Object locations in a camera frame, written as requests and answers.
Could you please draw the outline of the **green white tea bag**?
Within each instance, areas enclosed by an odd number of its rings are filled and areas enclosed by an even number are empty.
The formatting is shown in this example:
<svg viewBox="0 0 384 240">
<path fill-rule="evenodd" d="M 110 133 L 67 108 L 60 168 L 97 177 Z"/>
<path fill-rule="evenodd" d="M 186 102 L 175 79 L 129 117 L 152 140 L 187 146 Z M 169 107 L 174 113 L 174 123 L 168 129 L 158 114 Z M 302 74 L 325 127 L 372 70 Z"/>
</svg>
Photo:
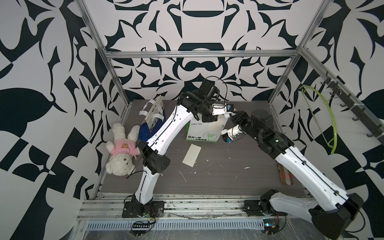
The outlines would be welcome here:
<svg viewBox="0 0 384 240">
<path fill-rule="evenodd" d="M 202 120 L 197 121 L 195 118 L 187 124 L 187 140 L 188 141 L 203 141 L 216 143 L 221 137 L 221 131 L 225 128 L 228 119 L 224 115 L 218 115 L 217 122 L 222 124 L 219 131 L 208 131 L 210 123 L 203 123 Z"/>
</svg>

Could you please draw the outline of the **white paper receipt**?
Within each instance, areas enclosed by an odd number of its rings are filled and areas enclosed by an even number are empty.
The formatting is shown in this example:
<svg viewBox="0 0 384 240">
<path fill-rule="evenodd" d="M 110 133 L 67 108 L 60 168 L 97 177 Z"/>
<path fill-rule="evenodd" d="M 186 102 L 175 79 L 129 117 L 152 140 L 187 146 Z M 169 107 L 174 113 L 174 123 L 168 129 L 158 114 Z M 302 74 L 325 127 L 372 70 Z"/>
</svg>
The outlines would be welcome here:
<svg viewBox="0 0 384 240">
<path fill-rule="evenodd" d="M 193 168 L 201 149 L 201 147 L 191 144 L 182 163 Z"/>
</svg>

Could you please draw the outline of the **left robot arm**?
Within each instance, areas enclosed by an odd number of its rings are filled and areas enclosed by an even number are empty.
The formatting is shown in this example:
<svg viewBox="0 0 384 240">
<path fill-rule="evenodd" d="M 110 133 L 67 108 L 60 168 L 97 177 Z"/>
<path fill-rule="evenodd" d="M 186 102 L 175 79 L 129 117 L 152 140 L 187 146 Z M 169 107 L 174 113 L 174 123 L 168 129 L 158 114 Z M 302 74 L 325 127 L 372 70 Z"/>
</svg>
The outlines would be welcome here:
<svg viewBox="0 0 384 240">
<path fill-rule="evenodd" d="M 211 123 L 217 120 L 218 115 L 228 115 L 233 110 L 232 104 L 214 103 L 210 93 L 202 95 L 195 91 L 181 94 L 175 109 L 162 127 L 146 142 L 138 142 L 144 167 L 140 185 L 132 197 L 137 210 L 146 212 L 150 207 L 159 175 L 171 162 L 166 157 L 167 149 L 182 128 L 193 118 L 198 120 L 199 115 L 203 122 Z"/>
</svg>

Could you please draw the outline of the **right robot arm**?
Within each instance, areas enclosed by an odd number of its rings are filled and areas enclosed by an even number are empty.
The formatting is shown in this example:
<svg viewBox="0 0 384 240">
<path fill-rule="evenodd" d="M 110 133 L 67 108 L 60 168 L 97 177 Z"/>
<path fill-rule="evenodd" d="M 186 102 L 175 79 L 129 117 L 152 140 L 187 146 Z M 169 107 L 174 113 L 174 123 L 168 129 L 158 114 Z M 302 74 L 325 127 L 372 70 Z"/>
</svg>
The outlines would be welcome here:
<svg viewBox="0 0 384 240">
<path fill-rule="evenodd" d="M 312 223 L 325 237 L 336 240 L 356 218 L 364 203 L 356 193 L 349 194 L 318 170 L 283 133 L 268 123 L 271 115 L 255 110 L 251 116 L 244 111 L 231 113 L 234 126 L 223 132 L 226 142 L 238 134 L 253 138 L 258 147 L 284 166 L 314 197 L 306 201 L 269 190 L 260 197 L 259 209 L 268 215 L 286 213 Z"/>
</svg>

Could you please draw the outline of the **blue paper bag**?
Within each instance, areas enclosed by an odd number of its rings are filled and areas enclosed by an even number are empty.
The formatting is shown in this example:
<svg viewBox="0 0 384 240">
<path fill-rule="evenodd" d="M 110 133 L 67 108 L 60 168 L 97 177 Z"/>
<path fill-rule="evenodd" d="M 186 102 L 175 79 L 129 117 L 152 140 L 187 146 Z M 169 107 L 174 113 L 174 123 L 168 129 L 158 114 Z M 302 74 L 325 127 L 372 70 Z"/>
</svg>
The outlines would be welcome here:
<svg viewBox="0 0 384 240">
<path fill-rule="evenodd" d="M 140 126 L 139 140 L 146 142 L 165 122 L 163 97 L 158 97 L 156 100 L 149 100 L 139 112 L 139 115 L 145 116 Z"/>
</svg>

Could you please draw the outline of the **plaid pouch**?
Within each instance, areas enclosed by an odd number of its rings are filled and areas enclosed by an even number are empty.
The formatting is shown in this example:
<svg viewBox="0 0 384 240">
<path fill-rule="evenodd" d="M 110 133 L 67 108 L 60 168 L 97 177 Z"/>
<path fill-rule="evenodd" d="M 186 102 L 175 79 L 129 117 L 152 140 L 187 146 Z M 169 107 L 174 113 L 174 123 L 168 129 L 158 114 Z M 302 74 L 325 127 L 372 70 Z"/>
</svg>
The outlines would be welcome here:
<svg viewBox="0 0 384 240">
<path fill-rule="evenodd" d="M 286 169 L 283 165 L 278 164 L 278 171 L 280 180 L 283 185 L 292 186 L 294 184 L 293 175 L 290 173 L 288 169 Z"/>
</svg>

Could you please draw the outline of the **white teddy bear pink shirt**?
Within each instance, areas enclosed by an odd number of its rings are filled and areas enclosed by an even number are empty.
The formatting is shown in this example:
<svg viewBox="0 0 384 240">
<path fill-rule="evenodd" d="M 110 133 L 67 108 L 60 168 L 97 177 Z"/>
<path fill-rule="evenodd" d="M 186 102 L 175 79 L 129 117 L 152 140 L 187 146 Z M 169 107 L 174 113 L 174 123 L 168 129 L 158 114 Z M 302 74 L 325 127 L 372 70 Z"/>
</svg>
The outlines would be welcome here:
<svg viewBox="0 0 384 240">
<path fill-rule="evenodd" d="M 140 155 L 140 150 L 136 143 L 139 138 L 140 126 L 133 126 L 126 135 L 125 127 L 116 123 L 112 127 L 114 141 L 106 143 L 106 149 L 111 154 L 106 163 L 106 172 L 118 177 L 129 176 L 135 171 L 133 160 Z"/>
</svg>

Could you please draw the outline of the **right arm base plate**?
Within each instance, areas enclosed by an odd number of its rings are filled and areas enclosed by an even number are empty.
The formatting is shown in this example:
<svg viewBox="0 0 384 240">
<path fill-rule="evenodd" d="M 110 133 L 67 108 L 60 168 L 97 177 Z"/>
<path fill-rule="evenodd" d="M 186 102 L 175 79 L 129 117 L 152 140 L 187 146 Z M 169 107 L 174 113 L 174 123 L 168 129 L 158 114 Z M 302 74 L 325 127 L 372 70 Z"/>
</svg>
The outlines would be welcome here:
<svg viewBox="0 0 384 240">
<path fill-rule="evenodd" d="M 245 200 L 242 208 L 248 216 L 287 216 L 287 213 L 277 212 L 267 200 Z"/>
</svg>

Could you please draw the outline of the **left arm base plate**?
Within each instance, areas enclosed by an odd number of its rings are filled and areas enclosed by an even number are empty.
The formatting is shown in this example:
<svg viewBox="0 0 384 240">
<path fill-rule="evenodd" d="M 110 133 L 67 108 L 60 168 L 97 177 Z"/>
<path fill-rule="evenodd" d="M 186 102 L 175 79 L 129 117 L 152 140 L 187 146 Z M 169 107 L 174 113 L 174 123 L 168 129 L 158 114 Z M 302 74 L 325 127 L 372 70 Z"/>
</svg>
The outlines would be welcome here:
<svg viewBox="0 0 384 240">
<path fill-rule="evenodd" d="M 122 212 L 123 218 L 161 217 L 164 214 L 165 202 L 150 201 L 145 205 L 139 202 L 125 202 Z"/>
</svg>

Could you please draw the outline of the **black wall hook rail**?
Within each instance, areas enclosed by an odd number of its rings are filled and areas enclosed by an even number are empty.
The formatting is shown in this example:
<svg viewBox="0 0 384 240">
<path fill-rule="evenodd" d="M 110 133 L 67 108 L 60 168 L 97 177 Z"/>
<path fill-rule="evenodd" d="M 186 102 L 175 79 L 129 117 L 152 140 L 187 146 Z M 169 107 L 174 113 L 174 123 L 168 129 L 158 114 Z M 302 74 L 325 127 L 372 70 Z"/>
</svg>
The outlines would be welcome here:
<svg viewBox="0 0 384 240">
<path fill-rule="evenodd" d="M 329 72 L 325 73 L 325 80 L 322 85 L 327 85 L 331 89 L 331 99 L 340 99 L 341 107 L 351 111 L 356 117 L 355 122 L 361 122 L 369 131 L 368 138 L 376 138 L 382 145 L 384 144 L 384 124 L 379 118 L 357 98 L 341 80 Z"/>
</svg>

